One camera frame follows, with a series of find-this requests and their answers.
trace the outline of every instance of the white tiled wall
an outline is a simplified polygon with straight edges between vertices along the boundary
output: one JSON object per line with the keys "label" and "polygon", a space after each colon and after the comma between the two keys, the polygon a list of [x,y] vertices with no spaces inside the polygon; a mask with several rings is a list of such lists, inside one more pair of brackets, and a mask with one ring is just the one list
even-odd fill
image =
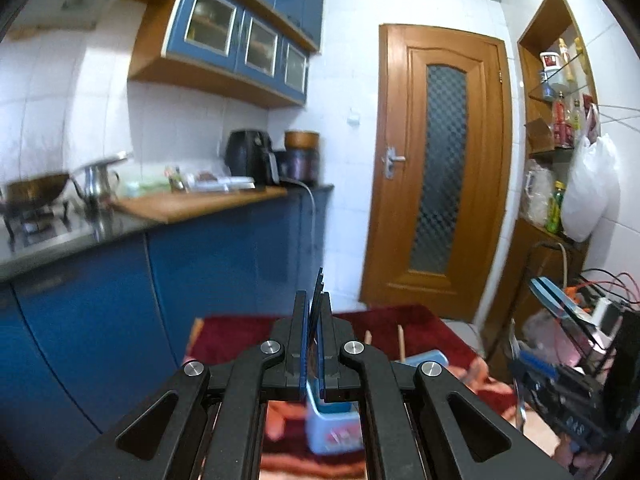
{"label": "white tiled wall", "polygon": [[[615,17],[602,0],[567,2],[586,45],[601,113],[617,118],[637,115],[606,107],[640,108],[640,60]],[[514,48],[540,3],[542,0],[502,0]],[[516,64],[520,77],[517,59]],[[640,278],[640,120],[628,120],[627,124],[635,130],[620,123],[602,126],[616,145],[619,190],[610,196],[605,217],[593,233],[585,266],[615,273],[626,270]],[[524,128],[517,132],[524,139]]]}
{"label": "white tiled wall", "polygon": [[235,128],[267,127],[266,110],[213,94],[127,82],[145,7],[121,0],[96,30],[43,32],[0,43],[0,182],[72,170],[121,150],[127,178],[167,164],[216,165]]}
{"label": "white tiled wall", "polygon": [[[332,291],[332,306],[338,309],[362,307],[357,297],[369,224],[378,112],[378,26],[382,23],[456,28],[500,38],[511,58],[511,79],[516,80],[510,34],[497,2],[324,0],[322,54],[311,60],[306,107],[272,110],[269,133],[280,142],[288,128],[321,133],[321,178],[335,184],[326,225],[324,276],[326,290]],[[517,99],[515,87],[512,97]],[[514,124],[519,124],[519,108],[514,106],[513,112]],[[359,116],[360,124],[350,126],[350,115]],[[520,168],[514,170],[513,189]],[[516,193],[510,192],[492,275],[499,275],[504,264],[516,199]],[[495,287],[488,288],[481,305],[490,304],[494,293]]]}

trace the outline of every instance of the metal bolt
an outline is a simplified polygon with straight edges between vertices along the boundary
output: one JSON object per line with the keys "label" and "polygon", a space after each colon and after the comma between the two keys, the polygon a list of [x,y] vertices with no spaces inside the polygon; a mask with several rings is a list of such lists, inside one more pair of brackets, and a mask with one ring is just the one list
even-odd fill
{"label": "metal bolt", "polygon": [[344,351],[347,354],[356,355],[364,350],[364,345],[360,341],[349,341],[344,344]]}
{"label": "metal bolt", "polygon": [[280,343],[269,339],[260,345],[260,350],[264,354],[275,354],[280,351]]}
{"label": "metal bolt", "polygon": [[420,367],[422,373],[429,377],[437,377],[442,373],[442,366],[435,361],[426,361]]}
{"label": "metal bolt", "polygon": [[195,377],[196,375],[203,373],[204,364],[199,361],[191,361],[184,365],[183,370],[189,377]]}

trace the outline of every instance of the frying pan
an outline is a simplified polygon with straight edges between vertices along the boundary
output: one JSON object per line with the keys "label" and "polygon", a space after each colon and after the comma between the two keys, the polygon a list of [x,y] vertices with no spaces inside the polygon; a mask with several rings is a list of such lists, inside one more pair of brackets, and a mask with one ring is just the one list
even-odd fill
{"label": "frying pan", "polygon": [[5,184],[0,188],[0,214],[12,216],[50,204],[65,189],[67,180],[68,173],[49,173]]}

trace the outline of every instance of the triangular cutout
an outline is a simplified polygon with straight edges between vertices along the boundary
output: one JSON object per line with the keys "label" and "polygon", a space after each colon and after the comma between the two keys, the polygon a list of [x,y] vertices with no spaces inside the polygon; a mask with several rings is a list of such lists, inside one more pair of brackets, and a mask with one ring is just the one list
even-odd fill
{"label": "triangular cutout", "polygon": [[116,439],[116,446],[138,457],[151,460],[178,403],[175,392],[167,393]]}
{"label": "triangular cutout", "polygon": [[450,394],[447,402],[476,462],[485,462],[511,447],[509,439],[461,396]]}

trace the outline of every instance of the floor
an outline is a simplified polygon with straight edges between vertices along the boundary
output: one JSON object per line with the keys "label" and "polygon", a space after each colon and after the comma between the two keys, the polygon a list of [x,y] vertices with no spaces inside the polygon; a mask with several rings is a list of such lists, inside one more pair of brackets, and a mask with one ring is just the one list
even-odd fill
{"label": "floor", "polygon": [[[336,294],[334,292],[331,294],[332,312],[357,312],[366,309],[367,306],[364,303],[360,303],[355,298],[350,298],[349,296]],[[484,358],[482,339],[480,338],[480,332],[475,325],[452,319],[443,319],[443,321],[460,339],[462,339],[462,341],[468,344],[480,357]]]}

